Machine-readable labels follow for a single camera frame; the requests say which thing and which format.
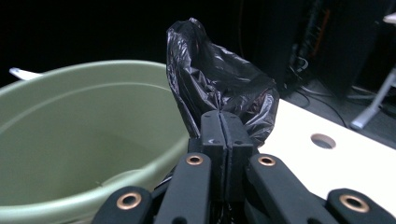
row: white table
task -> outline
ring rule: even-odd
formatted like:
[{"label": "white table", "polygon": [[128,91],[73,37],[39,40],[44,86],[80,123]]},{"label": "white table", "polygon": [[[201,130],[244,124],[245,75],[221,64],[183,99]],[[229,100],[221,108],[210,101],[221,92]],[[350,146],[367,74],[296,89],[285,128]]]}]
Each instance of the white table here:
[{"label": "white table", "polygon": [[[318,147],[315,133],[336,146]],[[396,149],[280,100],[275,128],[259,150],[280,158],[321,198],[332,189],[354,189],[396,217]]]}]

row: black plastic bag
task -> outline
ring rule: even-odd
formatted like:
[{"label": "black plastic bag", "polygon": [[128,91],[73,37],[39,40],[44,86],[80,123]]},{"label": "black plastic bag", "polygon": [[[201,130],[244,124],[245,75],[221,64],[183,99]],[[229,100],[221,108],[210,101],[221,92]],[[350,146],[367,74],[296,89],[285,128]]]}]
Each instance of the black plastic bag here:
[{"label": "black plastic bag", "polygon": [[210,110],[237,115],[257,147],[274,128],[279,101],[274,80],[213,44],[196,19],[168,29],[167,77],[191,138],[200,137],[201,116]]}]

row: dark floor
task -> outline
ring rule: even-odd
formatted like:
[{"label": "dark floor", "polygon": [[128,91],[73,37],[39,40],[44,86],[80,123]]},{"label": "dark floor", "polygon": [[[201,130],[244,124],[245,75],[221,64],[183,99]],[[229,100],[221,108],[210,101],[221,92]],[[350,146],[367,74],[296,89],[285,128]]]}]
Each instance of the dark floor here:
[{"label": "dark floor", "polygon": [[[337,99],[316,79],[311,80],[304,87],[306,91],[300,88],[282,98],[349,129],[350,122],[371,102],[370,100]],[[350,94],[361,95],[362,92],[351,91]],[[385,111],[376,114],[364,129],[357,133],[396,149],[396,118],[388,115]]]}]

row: trash bag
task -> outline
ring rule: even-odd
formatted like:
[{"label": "trash bag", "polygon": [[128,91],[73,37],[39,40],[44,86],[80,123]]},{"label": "trash bag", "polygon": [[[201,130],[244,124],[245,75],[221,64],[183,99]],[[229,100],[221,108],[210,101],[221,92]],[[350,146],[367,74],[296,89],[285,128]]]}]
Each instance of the trash bag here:
[{"label": "trash bag", "polygon": [[252,63],[213,44],[196,19],[167,30],[167,78],[191,138],[200,137],[210,110],[237,115],[260,147],[274,128],[279,95],[273,79]]}]

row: plastic bucket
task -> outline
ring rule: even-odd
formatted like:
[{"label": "plastic bucket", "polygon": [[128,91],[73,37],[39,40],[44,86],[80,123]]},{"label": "plastic bucket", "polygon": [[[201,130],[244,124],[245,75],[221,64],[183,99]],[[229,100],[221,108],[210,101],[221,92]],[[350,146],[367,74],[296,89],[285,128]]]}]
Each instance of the plastic bucket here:
[{"label": "plastic bucket", "polygon": [[90,220],[115,190],[154,188],[186,152],[164,64],[43,75],[0,89],[0,223]]}]

